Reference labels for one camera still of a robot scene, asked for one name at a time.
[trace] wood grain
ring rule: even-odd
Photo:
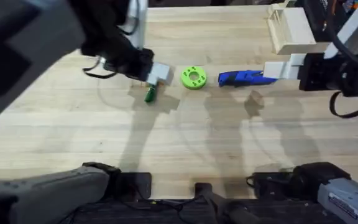
[[[153,106],[147,88],[124,76],[96,80],[78,52],[41,76],[0,115],[0,179],[73,169],[86,161],[151,172],[154,198],[190,198],[206,181],[229,197],[252,197],[244,177],[329,161],[358,181],[358,118],[335,118],[332,92],[307,93],[298,82],[218,88],[219,72],[262,69],[272,53],[265,6],[150,9],[147,46],[172,66],[175,81]],[[208,84],[179,82],[190,65]],[[339,99],[339,111],[358,109]]]

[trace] black device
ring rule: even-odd
[[[352,15],[341,0],[299,0],[296,7],[305,10],[317,42],[333,42],[339,53],[333,58],[324,54],[307,54],[298,72],[299,89],[303,91],[339,90],[330,100],[330,111],[341,118],[358,116],[358,111],[338,114],[335,107],[339,93],[345,97],[358,96],[358,55],[354,55],[338,39],[337,33]]]

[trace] white block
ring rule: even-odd
[[[157,82],[162,82],[165,85],[171,85],[173,80],[173,74],[170,73],[170,67],[162,63],[153,63],[149,77],[147,78],[147,83],[151,85],[156,85]]]

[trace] robotic arm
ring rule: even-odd
[[[169,67],[153,63],[154,53],[143,49],[146,10],[147,1],[141,0],[0,0],[0,113],[78,48],[102,57],[111,76],[121,73],[151,84],[167,80]],[[135,18],[128,17],[133,11]]]

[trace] gray robot arm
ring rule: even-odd
[[[14,198],[0,212],[9,224],[58,223],[79,206],[110,196],[110,186],[121,173],[115,167],[87,163],[56,174],[28,179],[0,181],[0,210],[2,197]]]

